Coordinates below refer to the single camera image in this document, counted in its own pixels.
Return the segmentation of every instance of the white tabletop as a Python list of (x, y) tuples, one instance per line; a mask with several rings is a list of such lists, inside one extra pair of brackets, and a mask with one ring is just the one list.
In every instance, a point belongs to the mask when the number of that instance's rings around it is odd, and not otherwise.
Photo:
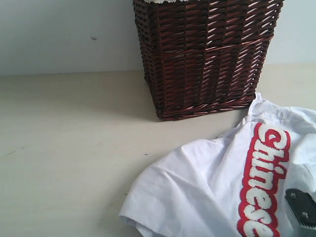
[[(316, 110), (316, 64), (265, 66), (258, 91)], [(160, 122), (142, 72), (0, 78), (0, 236), (139, 237), (117, 217), (142, 170), (246, 110)]]

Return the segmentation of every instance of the woven basket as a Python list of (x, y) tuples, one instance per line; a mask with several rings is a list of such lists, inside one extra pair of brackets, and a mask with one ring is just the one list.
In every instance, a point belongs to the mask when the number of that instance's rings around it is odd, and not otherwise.
[(283, 0), (134, 0), (145, 80), (157, 116), (247, 107)]

